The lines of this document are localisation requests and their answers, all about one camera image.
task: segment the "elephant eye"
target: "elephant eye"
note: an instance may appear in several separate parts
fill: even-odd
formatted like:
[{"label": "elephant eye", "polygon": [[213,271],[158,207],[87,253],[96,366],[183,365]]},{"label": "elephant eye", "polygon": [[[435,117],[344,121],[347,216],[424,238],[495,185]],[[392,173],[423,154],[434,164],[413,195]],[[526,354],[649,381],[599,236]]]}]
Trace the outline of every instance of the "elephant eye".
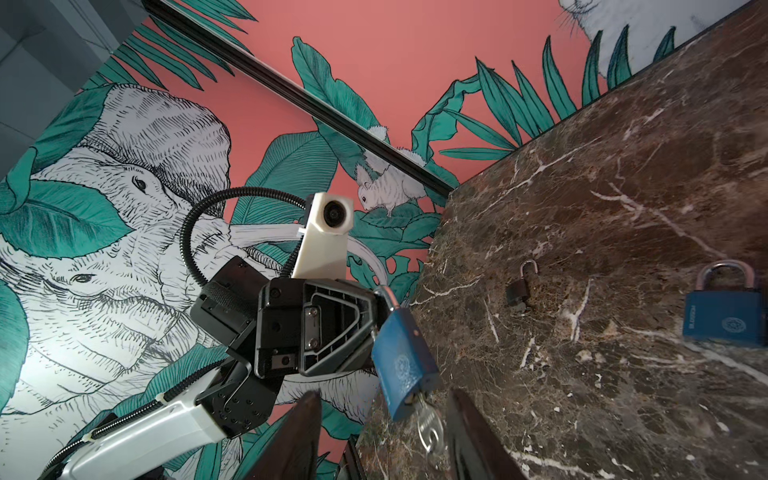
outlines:
[{"label": "elephant eye", "polygon": [[147,189],[147,183],[140,179],[139,177],[134,177],[133,180],[134,185],[136,185],[136,188],[144,192]]},{"label": "elephant eye", "polygon": [[92,273],[79,273],[72,277],[73,282],[88,283],[95,275]]}]

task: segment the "padlock body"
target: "padlock body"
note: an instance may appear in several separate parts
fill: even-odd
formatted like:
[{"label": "padlock body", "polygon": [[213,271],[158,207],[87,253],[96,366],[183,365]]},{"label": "padlock body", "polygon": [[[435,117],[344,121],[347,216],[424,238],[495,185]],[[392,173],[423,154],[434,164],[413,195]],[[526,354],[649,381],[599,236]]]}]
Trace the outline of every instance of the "padlock body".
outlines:
[{"label": "padlock body", "polygon": [[743,346],[765,345],[760,292],[698,290],[685,297],[683,335]]},{"label": "padlock body", "polygon": [[407,308],[398,308],[384,322],[371,352],[389,416],[407,418],[414,409],[409,397],[440,385],[434,357]]},{"label": "padlock body", "polygon": [[528,284],[524,278],[519,278],[507,286],[507,305],[528,300],[531,294],[528,292]]}]

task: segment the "camera lens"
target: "camera lens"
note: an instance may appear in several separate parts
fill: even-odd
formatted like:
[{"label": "camera lens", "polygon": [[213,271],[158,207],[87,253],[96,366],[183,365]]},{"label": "camera lens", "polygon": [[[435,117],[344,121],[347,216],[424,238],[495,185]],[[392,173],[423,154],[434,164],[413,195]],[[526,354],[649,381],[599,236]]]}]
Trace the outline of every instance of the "camera lens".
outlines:
[{"label": "camera lens", "polygon": [[338,227],[346,219],[344,206],[335,200],[328,202],[325,210],[323,210],[323,219],[329,227]]}]

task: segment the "blue padlock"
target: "blue padlock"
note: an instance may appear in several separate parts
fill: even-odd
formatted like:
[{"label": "blue padlock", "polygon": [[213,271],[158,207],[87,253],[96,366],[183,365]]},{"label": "blue padlock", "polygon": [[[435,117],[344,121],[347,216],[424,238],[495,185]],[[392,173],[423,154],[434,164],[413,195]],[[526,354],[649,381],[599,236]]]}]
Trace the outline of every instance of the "blue padlock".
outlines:
[{"label": "blue padlock", "polygon": [[[722,266],[743,272],[744,290],[705,290],[707,277]],[[704,267],[696,279],[696,291],[685,297],[683,335],[743,346],[765,345],[763,297],[755,290],[752,267],[741,260],[719,260]]]},{"label": "blue padlock", "polygon": [[400,307],[388,287],[379,287],[376,293],[385,297],[389,317],[376,334],[371,358],[389,416],[398,422],[413,413],[419,392],[440,386],[440,375],[411,311]]}]

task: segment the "black metal rail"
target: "black metal rail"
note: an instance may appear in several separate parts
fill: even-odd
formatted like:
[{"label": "black metal rail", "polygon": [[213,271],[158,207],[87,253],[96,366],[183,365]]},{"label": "black metal rail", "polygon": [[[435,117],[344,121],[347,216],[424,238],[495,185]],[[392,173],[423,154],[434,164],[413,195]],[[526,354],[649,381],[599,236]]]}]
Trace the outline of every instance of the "black metal rail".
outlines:
[{"label": "black metal rail", "polygon": [[252,55],[209,31],[176,6],[166,3],[164,0],[142,0],[142,2],[150,15],[169,24],[178,31],[182,31],[187,37],[195,40],[211,53],[222,58],[226,63],[242,71],[351,141],[354,141],[360,147],[394,165],[405,174],[421,182],[425,187],[446,198],[451,190],[453,190],[440,177],[414,164],[395,148],[380,141],[368,133],[365,128],[360,127],[335,108],[310,94]]}]

